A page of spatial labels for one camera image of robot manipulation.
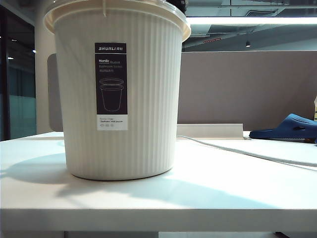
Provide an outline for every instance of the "ceiling light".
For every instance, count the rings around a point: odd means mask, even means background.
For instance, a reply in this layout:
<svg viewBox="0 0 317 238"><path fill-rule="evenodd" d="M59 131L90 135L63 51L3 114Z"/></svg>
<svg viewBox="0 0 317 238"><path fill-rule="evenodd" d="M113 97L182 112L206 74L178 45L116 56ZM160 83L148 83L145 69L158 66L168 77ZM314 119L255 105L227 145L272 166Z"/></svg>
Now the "ceiling light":
<svg viewBox="0 0 317 238"><path fill-rule="evenodd" d="M188 17L192 25L317 24L317 17Z"/></svg>

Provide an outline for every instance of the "gray partition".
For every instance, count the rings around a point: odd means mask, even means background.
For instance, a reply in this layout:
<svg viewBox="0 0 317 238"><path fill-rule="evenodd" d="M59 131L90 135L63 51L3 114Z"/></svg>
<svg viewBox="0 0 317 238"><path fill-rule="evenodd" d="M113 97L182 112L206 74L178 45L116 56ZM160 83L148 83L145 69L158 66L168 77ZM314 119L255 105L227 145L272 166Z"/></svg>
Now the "gray partition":
<svg viewBox="0 0 317 238"><path fill-rule="evenodd" d="M289 113L313 118L317 52L182 54L178 123L276 127ZM48 59L50 125L62 131L56 57Z"/></svg>

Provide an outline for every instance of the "slipper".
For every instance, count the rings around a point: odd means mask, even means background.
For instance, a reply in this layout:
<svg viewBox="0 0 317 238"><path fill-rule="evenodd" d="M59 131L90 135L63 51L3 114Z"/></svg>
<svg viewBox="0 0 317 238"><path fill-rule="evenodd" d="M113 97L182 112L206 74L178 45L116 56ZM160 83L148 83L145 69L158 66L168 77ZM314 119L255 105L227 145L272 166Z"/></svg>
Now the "slipper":
<svg viewBox="0 0 317 238"><path fill-rule="evenodd" d="M254 130L250 132L249 136L254 139L315 139L317 138L317 121L309 120L295 114L290 114L277 128Z"/></svg>

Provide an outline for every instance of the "glass wall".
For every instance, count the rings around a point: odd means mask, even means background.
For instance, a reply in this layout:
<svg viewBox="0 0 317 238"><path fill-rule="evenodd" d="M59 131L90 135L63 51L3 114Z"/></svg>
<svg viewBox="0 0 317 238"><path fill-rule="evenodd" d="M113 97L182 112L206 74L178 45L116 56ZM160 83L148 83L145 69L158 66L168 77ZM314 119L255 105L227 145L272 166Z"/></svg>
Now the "glass wall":
<svg viewBox="0 0 317 238"><path fill-rule="evenodd" d="M3 115L8 112L8 123L4 120L1 130L9 132L1 136L1 140L6 140L36 134L34 27L5 8L0 11L6 17L3 35L6 37L7 64L2 67L6 70L6 78L2 80L6 80L7 87L2 89L6 90L2 100L6 94L7 100L3 102L7 105L1 104Z"/></svg>
<svg viewBox="0 0 317 238"><path fill-rule="evenodd" d="M4 140L3 133L3 85L2 85L2 74L1 74L1 66L2 66L2 57L1 57L1 46L2 46L2 17L0 17L0 141Z"/></svg>

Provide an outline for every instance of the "white table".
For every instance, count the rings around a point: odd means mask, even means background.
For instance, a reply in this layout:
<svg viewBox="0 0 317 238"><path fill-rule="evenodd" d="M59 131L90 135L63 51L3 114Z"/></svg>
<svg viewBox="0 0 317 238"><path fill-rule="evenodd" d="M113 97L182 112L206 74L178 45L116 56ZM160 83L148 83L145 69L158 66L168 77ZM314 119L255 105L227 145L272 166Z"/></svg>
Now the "white table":
<svg viewBox="0 0 317 238"><path fill-rule="evenodd" d="M317 146L217 144L317 161ZM317 231L317 171L177 141L172 170L102 182L66 170L63 134L0 142L4 231Z"/></svg>

